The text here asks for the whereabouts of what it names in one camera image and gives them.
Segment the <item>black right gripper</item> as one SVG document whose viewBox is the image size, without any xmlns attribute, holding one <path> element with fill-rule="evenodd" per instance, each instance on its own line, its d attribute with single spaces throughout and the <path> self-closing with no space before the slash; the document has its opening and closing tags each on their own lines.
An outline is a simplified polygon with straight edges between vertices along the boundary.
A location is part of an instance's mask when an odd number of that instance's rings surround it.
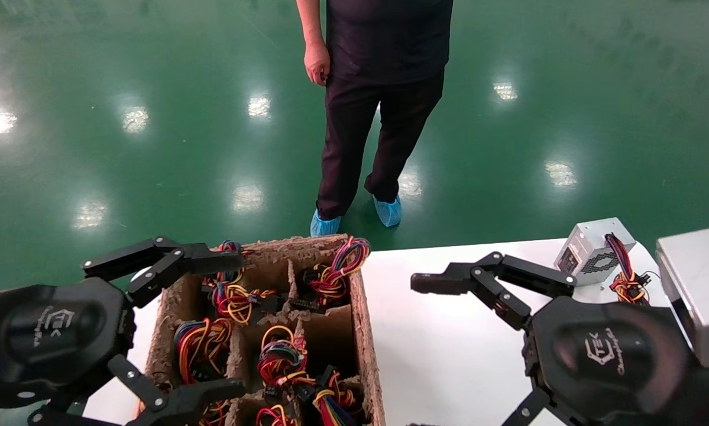
<svg viewBox="0 0 709 426">
<path fill-rule="evenodd" d="M 532 308 L 503 282 L 556 299 L 532 317 Z M 664 419 L 692 366 L 671 310 L 567 298 L 576 282 L 495 251 L 474 263 L 452 262 L 442 273 L 414 273 L 410 287 L 473 294 L 512 329 L 525 328 L 523 356 L 535 388 L 502 426 L 530 425 L 544 410 L 576 425 Z"/>
</svg>

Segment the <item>person's right hand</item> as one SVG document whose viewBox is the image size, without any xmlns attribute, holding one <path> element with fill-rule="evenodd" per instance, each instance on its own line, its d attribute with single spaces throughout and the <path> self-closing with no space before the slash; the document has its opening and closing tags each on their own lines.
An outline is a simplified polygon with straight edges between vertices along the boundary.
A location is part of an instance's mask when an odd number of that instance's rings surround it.
<svg viewBox="0 0 709 426">
<path fill-rule="evenodd" d="M 326 86 L 331 72 L 331 59 L 325 42 L 307 41 L 303 62 L 309 80 L 318 86 Z"/>
</svg>

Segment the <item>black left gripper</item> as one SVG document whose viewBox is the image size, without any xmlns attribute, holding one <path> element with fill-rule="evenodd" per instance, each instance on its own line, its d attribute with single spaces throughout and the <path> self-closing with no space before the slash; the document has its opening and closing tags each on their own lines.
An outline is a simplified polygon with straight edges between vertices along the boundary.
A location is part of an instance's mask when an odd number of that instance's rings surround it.
<svg viewBox="0 0 709 426">
<path fill-rule="evenodd" d="M 86 260 L 82 270 L 93 278 L 77 284 L 0 291 L 0 409 L 84 399 L 114 375 L 144 402 L 128 425 L 198 424 L 208 405 L 245 394 L 243 382 L 220 379 L 163 393 L 123 356 L 132 346 L 130 304 L 148 305 L 187 273 L 204 276 L 243 266 L 240 249 L 213 251 L 205 243 L 156 237 Z M 109 283 L 139 270 L 144 273 L 129 283 L 127 296 Z M 35 410 L 28 424 L 111 425 L 70 414 L 54 400 Z"/>
</svg>

